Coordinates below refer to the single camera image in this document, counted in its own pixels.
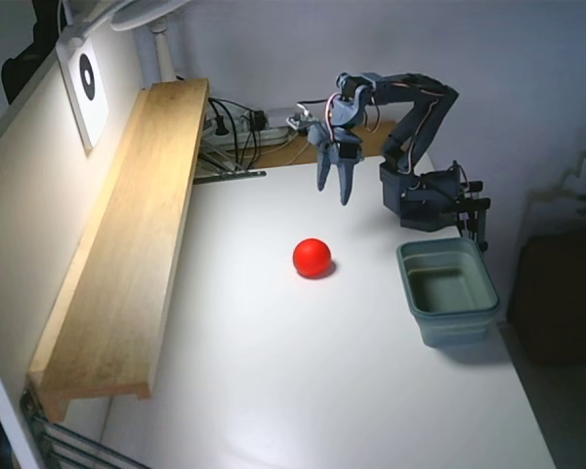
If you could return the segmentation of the blue-grey gripper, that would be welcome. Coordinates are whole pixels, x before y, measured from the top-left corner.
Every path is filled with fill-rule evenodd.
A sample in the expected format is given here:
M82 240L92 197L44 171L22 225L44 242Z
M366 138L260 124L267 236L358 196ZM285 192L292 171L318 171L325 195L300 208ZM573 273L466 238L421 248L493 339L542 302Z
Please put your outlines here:
M316 186L322 192L332 164L337 164L340 201L349 202L356 164L362 161L362 140L353 129L362 122L364 105L358 98L334 93L326 102L323 119L314 117L308 141L316 149Z

